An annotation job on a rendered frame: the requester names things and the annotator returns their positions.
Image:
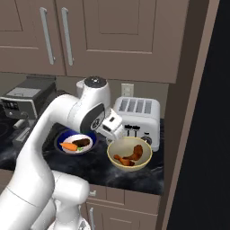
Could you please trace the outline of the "brown chicken drumstick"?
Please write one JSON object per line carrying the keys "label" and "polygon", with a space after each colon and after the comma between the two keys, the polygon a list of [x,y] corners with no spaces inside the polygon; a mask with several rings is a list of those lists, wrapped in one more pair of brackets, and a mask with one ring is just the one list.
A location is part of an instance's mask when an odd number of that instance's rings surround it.
{"label": "brown chicken drumstick", "polygon": [[128,157],[129,160],[138,161],[143,154],[143,147],[141,145],[137,145],[134,147],[133,154]]}
{"label": "brown chicken drumstick", "polygon": [[135,165],[135,163],[132,162],[131,160],[124,159],[124,158],[120,157],[119,155],[114,155],[113,158],[115,160],[120,161],[120,163],[123,164],[123,165],[125,165],[125,166],[134,166]]}

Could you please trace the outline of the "white toaster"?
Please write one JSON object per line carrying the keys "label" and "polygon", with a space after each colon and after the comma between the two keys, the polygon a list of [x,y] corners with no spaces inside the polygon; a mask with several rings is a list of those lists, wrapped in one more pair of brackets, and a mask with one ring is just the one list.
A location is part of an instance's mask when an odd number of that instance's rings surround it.
{"label": "white toaster", "polygon": [[160,103],[154,99],[120,96],[114,111],[122,117],[125,137],[140,137],[157,152],[160,146]]}

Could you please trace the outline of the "brown sweet potato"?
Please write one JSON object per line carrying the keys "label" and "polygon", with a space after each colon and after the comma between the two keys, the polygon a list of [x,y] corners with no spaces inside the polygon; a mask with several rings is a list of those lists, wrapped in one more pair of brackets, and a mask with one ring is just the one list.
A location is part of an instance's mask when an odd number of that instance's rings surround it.
{"label": "brown sweet potato", "polygon": [[90,139],[89,138],[82,138],[73,141],[73,144],[76,145],[77,147],[85,147],[90,145]]}

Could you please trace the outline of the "blue bowl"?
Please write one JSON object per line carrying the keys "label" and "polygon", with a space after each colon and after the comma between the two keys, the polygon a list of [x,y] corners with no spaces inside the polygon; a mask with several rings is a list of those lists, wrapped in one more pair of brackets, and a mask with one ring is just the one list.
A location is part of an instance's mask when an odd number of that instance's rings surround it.
{"label": "blue bowl", "polygon": [[[90,145],[85,146],[85,147],[78,147],[76,151],[69,151],[60,145],[60,143],[64,143],[64,142],[73,143],[73,141],[78,140],[78,139],[82,139],[82,138],[89,138],[90,139]],[[55,138],[54,146],[58,150],[59,153],[62,153],[65,155],[83,155],[83,154],[91,151],[92,149],[94,149],[97,142],[98,142],[97,136],[94,132],[82,134],[82,133],[75,132],[72,129],[66,129],[66,130],[62,131]]]}

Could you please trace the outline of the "brown tall side panel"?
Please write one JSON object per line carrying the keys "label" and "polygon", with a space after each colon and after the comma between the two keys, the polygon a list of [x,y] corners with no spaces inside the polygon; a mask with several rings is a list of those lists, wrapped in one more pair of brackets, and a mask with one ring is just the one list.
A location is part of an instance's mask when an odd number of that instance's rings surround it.
{"label": "brown tall side panel", "polygon": [[155,230],[166,230],[220,0],[190,0],[177,81],[164,114],[164,194]]}

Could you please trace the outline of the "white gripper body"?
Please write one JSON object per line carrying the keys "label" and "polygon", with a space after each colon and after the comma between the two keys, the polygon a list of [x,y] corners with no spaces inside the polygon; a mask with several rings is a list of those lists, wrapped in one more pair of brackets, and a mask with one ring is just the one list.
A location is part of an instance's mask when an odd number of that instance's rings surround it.
{"label": "white gripper body", "polygon": [[110,140],[118,140],[123,137],[122,122],[105,120],[100,126],[100,133]]}

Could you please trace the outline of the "brown base cupboard door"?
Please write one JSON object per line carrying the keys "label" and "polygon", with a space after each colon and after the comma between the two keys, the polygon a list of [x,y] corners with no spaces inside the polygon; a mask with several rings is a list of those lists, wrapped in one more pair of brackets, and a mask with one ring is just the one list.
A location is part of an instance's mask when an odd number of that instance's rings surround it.
{"label": "brown base cupboard door", "polygon": [[157,215],[85,202],[81,212],[90,226],[90,208],[93,208],[95,230],[155,230]]}

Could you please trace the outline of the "brown drawer front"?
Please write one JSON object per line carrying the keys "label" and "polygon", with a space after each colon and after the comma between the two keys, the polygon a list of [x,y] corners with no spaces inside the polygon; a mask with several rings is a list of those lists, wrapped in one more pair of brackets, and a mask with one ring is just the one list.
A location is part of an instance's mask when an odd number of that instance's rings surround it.
{"label": "brown drawer front", "polygon": [[161,197],[155,194],[107,187],[106,200],[128,210],[157,215]]}
{"label": "brown drawer front", "polygon": [[89,199],[106,200],[106,188],[101,185],[90,185]]}

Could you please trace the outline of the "yellow bowl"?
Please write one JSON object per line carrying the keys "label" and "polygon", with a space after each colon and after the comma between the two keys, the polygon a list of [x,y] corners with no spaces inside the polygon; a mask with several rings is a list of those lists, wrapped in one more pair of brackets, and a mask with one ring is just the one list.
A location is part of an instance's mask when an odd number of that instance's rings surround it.
{"label": "yellow bowl", "polygon": [[[133,166],[123,165],[119,160],[114,158],[114,155],[119,155],[120,157],[132,155],[134,147],[137,145],[142,146],[143,154],[137,161],[135,161]],[[107,156],[111,163],[124,172],[141,170],[150,162],[152,155],[153,152],[151,146],[139,137],[124,137],[111,142],[107,148]]]}

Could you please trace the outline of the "black and silver coffee machine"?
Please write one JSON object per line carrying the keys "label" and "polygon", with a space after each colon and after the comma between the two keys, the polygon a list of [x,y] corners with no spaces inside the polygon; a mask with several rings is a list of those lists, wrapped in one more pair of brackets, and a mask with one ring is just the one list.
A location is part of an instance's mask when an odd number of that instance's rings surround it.
{"label": "black and silver coffee machine", "polygon": [[27,75],[22,83],[0,97],[5,115],[8,118],[17,119],[13,125],[13,128],[19,131],[13,139],[13,147],[16,150],[22,149],[31,127],[42,109],[48,105],[48,99],[56,96],[56,92],[55,76]]}

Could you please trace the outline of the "black fridge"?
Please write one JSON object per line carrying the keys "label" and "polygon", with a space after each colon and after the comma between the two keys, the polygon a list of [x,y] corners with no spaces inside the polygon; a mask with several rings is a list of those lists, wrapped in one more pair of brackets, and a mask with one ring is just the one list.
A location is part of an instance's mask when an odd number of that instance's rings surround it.
{"label": "black fridge", "polygon": [[167,230],[230,230],[230,0],[220,0]]}

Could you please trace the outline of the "brown wall cupboard door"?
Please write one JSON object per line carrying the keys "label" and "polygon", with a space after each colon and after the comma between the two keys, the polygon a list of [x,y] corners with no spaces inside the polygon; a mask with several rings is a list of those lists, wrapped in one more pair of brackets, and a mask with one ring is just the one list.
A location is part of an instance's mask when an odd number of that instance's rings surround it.
{"label": "brown wall cupboard door", "polygon": [[[49,63],[40,8],[47,9],[55,63]],[[66,73],[55,0],[0,0],[0,72]]]}
{"label": "brown wall cupboard door", "polygon": [[[174,84],[190,0],[56,0],[68,76]],[[61,9],[68,9],[74,64]]]}

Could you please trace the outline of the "orange carrot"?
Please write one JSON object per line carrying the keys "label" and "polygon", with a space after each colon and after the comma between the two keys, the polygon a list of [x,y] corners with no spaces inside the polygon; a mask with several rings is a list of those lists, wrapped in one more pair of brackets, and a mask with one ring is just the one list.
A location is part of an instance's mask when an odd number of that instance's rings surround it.
{"label": "orange carrot", "polygon": [[73,143],[64,142],[64,143],[60,143],[60,145],[69,151],[76,151],[77,150],[77,145],[75,145]]}

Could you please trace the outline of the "white wall socket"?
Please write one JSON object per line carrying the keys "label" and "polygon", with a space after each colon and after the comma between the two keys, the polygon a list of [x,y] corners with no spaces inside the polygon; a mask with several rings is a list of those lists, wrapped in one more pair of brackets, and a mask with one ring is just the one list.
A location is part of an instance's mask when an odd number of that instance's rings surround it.
{"label": "white wall socket", "polygon": [[121,95],[127,97],[134,96],[134,85],[133,84],[122,84],[121,85]]}

